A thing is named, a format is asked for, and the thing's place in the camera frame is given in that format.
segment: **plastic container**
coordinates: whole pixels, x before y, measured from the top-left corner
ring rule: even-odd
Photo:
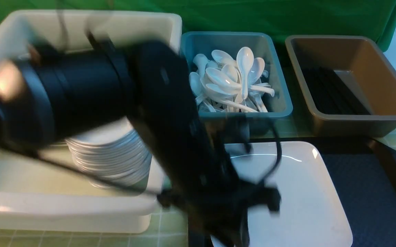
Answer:
[[[315,136],[383,137],[396,128],[396,71],[360,36],[290,36],[286,48]],[[302,69],[332,69],[371,115],[328,115],[315,106]]]
[[[117,47],[157,37],[179,50],[182,22],[176,14],[66,10],[63,15],[69,50],[90,48],[84,33],[87,23],[96,36],[108,35]],[[0,61],[25,55],[27,44],[40,39],[61,47],[55,10],[10,14],[0,25]],[[74,165],[66,147],[44,150],[43,155]],[[164,176],[153,160],[139,188],[161,190]],[[96,189],[84,177],[0,152],[0,228],[141,233],[156,205],[155,197]]]
[[[266,119],[287,117],[292,112],[292,103],[288,88],[279,63],[276,49],[271,38],[264,33],[235,33],[235,32],[188,32],[181,36],[180,55],[184,56],[192,69],[195,65],[195,55],[203,53],[212,59],[212,50],[223,50],[236,59],[237,52],[242,47],[250,47],[255,57],[265,60],[265,69],[270,72],[268,81],[276,91],[274,97],[264,94],[263,101],[269,113],[247,113],[250,121],[251,134],[264,134],[270,127]],[[204,121],[219,121],[227,116],[236,116],[242,113],[207,113],[200,112]]]
[[[90,49],[85,30],[98,37],[109,37],[116,47],[141,39],[158,38],[179,51],[182,32],[177,14],[138,11],[63,11],[68,30],[68,50]],[[0,24],[0,61],[27,53],[27,44],[47,40],[63,46],[63,32],[56,10],[15,11]]]

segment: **table surface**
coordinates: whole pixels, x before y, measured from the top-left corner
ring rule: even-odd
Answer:
[[[276,122],[282,137],[311,136],[302,112],[301,102],[292,97],[293,114]],[[396,150],[396,130],[380,142]],[[52,231],[0,230],[0,247],[186,247],[187,219],[170,209],[158,208],[151,216],[147,231],[142,234],[71,233]]]

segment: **brown plastic bin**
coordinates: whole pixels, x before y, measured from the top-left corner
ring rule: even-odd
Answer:
[[[315,136],[383,137],[396,128],[396,71],[372,40],[360,36],[296,35],[286,48]],[[332,69],[370,115],[328,115],[315,106],[302,69]]]

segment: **green tablecloth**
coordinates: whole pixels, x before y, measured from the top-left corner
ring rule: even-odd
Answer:
[[[12,11],[54,9],[59,1],[66,9],[108,9],[107,0],[0,0],[0,22]],[[184,32],[266,33],[280,55],[291,34],[361,35],[387,50],[396,27],[396,0],[114,0],[114,8],[179,14]]]

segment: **black tray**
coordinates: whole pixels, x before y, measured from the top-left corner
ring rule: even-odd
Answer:
[[[352,247],[396,247],[396,150],[366,137],[282,141],[309,142],[319,150],[352,229]],[[213,245],[209,236],[189,231],[189,247]]]

